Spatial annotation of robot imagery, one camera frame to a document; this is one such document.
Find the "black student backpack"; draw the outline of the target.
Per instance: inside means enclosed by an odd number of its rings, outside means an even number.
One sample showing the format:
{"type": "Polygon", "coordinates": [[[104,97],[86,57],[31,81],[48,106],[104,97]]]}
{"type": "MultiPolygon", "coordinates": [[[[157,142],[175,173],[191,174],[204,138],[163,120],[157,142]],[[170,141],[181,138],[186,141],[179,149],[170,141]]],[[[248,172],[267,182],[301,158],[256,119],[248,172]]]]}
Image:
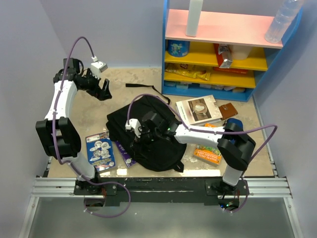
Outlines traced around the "black student backpack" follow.
{"type": "Polygon", "coordinates": [[[163,94],[158,98],[153,96],[142,96],[140,99],[128,104],[107,115],[106,127],[109,130],[109,137],[112,141],[118,141],[127,153],[144,168],[163,172],[175,170],[184,171],[184,165],[181,159],[186,150],[186,144],[173,142],[169,144],[166,141],[154,141],[152,143],[135,142],[134,131],[125,129],[125,124],[129,119],[138,119],[139,121],[148,113],[159,114],[167,122],[178,122],[175,114],[170,110],[171,100],[166,97],[166,102],[160,100],[163,94]]]}

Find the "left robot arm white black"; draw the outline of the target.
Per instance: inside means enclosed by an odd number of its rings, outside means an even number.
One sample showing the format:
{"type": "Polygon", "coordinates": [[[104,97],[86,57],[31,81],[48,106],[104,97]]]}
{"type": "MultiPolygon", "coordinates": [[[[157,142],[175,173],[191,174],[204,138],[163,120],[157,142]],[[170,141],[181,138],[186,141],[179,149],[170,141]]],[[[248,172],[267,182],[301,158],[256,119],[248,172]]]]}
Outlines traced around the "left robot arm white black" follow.
{"type": "Polygon", "coordinates": [[[44,120],[35,125],[45,153],[67,164],[75,172],[76,189],[88,194],[100,194],[103,183],[93,165],[81,152],[81,139],[69,115],[75,95],[79,90],[100,101],[111,99],[109,80],[105,79],[100,86],[101,74],[107,69],[107,64],[92,58],[90,67],[85,69],[79,59],[64,59],[63,68],[53,78],[54,96],[51,107],[44,120]]]}

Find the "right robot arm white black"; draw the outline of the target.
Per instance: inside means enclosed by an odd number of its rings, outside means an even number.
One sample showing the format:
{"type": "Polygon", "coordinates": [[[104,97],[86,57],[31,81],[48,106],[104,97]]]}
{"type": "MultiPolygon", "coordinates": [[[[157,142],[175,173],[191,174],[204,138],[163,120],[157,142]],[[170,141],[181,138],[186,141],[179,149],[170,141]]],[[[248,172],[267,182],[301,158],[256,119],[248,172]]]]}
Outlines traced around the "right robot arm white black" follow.
{"type": "Polygon", "coordinates": [[[129,119],[126,129],[135,133],[140,143],[166,141],[169,144],[200,144],[217,148],[227,166],[216,189],[227,195],[238,189],[238,182],[252,161],[255,141],[236,123],[220,127],[188,126],[182,122],[167,122],[159,114],[148,112],[141,121],[129,119]]]}

